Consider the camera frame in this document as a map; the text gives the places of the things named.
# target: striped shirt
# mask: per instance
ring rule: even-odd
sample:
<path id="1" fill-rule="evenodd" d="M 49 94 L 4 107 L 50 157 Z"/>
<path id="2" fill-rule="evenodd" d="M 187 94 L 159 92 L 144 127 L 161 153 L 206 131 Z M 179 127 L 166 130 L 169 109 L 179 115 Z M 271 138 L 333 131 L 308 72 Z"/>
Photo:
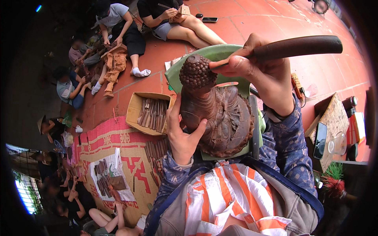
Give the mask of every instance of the striped shirt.
<path id="1" fill-rule="evenodd" d="M 217 235 L 230 215 L 265 235 L 286 236 L 284 228 L 291 222 L 274 216 L 270 187 L 257 171 L 217 163 L 188 185 L 184 235 Z"/>

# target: black cap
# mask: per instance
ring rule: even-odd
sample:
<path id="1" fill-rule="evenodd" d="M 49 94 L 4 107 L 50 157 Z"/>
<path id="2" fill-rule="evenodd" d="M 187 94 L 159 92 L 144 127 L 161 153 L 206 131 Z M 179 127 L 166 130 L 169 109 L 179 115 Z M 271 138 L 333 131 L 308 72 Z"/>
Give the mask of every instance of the black cap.
<path id="1" fill-rule="evenodd" d="M 110 8 L 109 0 L 97 0 L 94 4 L 96 9 L 96 14 L 99 20 L 108 16 L 108 11 Z"/>

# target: gray t-shirt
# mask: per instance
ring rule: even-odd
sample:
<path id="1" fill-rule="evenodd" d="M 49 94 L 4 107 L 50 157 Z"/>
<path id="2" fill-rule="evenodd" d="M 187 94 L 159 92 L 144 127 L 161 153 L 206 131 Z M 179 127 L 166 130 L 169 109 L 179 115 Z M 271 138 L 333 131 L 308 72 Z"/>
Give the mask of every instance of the gray t-shirt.
<path id="1" fill-rule="evenodd" d="M 123 20 L 123 16 L 129 8 L 120 3 L 113 3 L 110 5 L 110 13 L 107 17 L 98 20 L 98 16 L 96 16 L 96 21 L 99 24 L 103 24 L 108 28 L 111 28 L 121 22 Z"/>
<path id="2" fill-rule="evenodd" d="M 56 91 L 58 93 L 58 96 L 63 102 L 66 102 L 70 105 L 72 105 L 72 99 L 69 99 L 69 97 L 70 97 L 70 94 L 75 90 L 71 79 L 76 80 L 76 75 L 77 74 L 75 71 L 71 71 L 69 81 L 65 83 L 61 83 L 57 81 L 56 83 Z"/>

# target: broom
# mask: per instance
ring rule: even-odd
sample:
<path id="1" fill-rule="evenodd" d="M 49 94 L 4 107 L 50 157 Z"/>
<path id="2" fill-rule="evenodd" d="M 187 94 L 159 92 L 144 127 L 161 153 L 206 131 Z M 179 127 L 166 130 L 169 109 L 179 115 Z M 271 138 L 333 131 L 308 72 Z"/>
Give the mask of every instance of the broom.
<path id="1" fill-rule="evenodd" d="M 342 163 L 331 162 L 325 173 L 322 174 L 321 180 L 324 183 L 324 189 L 329 193 L 330 197 L 338 197 L 340 199 L 347 198 L 350 200 L 357 199 L 355 196 L 345 191 L 345 183 L 341 178 Z"/>

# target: smartphone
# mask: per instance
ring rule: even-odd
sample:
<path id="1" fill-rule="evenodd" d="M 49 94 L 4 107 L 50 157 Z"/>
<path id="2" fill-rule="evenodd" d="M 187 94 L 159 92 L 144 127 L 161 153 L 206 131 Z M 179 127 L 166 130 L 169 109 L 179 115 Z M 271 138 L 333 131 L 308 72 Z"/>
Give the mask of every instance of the smartphone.
<path id="1" fill-rule="evenodd" d="M 217 22 L 218 18 L 217 17 L 204 17 L 202 19 L 202 22 Z"/>
<path id="2" fill-rule="evenodd" d="M 314 149 L 314 158 L 322 159 L 324 148 L 325 148 L 325 139 L 327 138 L 327 126 L 323 123 L 318 123 L 316 128 L 315 136 L 315 149 Z"/>

